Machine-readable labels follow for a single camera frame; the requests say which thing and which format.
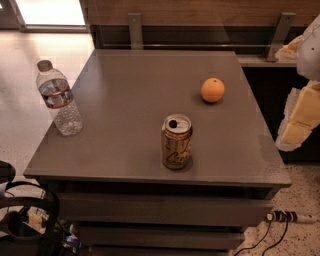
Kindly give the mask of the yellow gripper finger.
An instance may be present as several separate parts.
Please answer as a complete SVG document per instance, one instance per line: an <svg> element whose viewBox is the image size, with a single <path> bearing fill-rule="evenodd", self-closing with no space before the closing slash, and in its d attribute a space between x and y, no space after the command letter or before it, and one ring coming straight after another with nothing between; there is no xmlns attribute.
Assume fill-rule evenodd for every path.
<svg viewBox="0 0 320 256"><path fill-rule="evenodd" d="M275 54L278 61L295 61L301 36L294 38L287 45L283 45Z"/></svg>
<svg viewBox="0 0 320 256"><path fill-rule="evenodd" d="M284 152L299 148L320 124L320 82L309 81L302 89L292 88L284 108L276 146Z"/></svg>

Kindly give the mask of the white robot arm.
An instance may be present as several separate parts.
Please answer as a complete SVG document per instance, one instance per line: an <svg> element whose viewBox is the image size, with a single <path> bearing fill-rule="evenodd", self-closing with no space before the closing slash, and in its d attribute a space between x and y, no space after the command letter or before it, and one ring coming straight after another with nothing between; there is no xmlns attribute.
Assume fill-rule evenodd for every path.
<svg viewBox="0 0 320 256"><path fill-rule="evenodd" d="M320 124L320 15L304 33L282 46L275 57L296 62L297 73L309 80L302 89L292 88L284 108L276 147L294 151Z"/></svg>

